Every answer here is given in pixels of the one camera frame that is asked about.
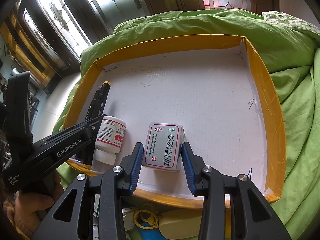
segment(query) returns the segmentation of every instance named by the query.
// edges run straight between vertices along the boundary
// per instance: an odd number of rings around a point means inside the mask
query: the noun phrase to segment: white cardboard surface
[[[104,69],[78,122],[84,120],[96,89],[104,81],[110,81],[103,113],[127,123],[116,164],[131,154],[136,142],[145,145],[150,122],[182,124],[185,141],[206,165],[230,176],[248,174],[252,169],[252,181],[264,192],[266,135],[243,44],[231,49],[148,56]],[[188,190],[182,167],[179,173],[142,167],[138,188],[195,198]]]

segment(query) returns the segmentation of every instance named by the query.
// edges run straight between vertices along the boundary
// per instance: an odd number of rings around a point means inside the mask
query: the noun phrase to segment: green bedsheet
[[[295,240],[320,207],[320,50],[317,50],[317,37],[265,23],[262,16],[240,9],[167,12],[118,25],[113,35],[82,53],[81,75],[95,59],[116,49],[164,37],[208,33],[246,36],[271,74],[287,136],[283,194],[272,207]],[[54,131],[62,126],[76,88],[77,85]],[[59,168],[65,181],[72,177],[69,170],[65,166]]]

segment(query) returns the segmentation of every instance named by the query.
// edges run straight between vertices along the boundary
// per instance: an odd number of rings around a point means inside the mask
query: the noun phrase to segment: wall
[[[3,62],[3,66],[0,69],[1,75],[8,81],[10,77],[10,73],[12,71],[11,66],[16,67],[11,58],[6,54],[4,54],[6,46],[4,47],[4,40],[0,35],[0,59]]]
[[[40,103],[31,127],[34,143],[52,134],[53,127],[67,102],[68,95],[79,79],[80,73],[63,78],[50,95],[42,90],[38,91],[36,97]]]
[[[280,11],[303,19],[320,28],[320,23],[304,0],[279,0]]]

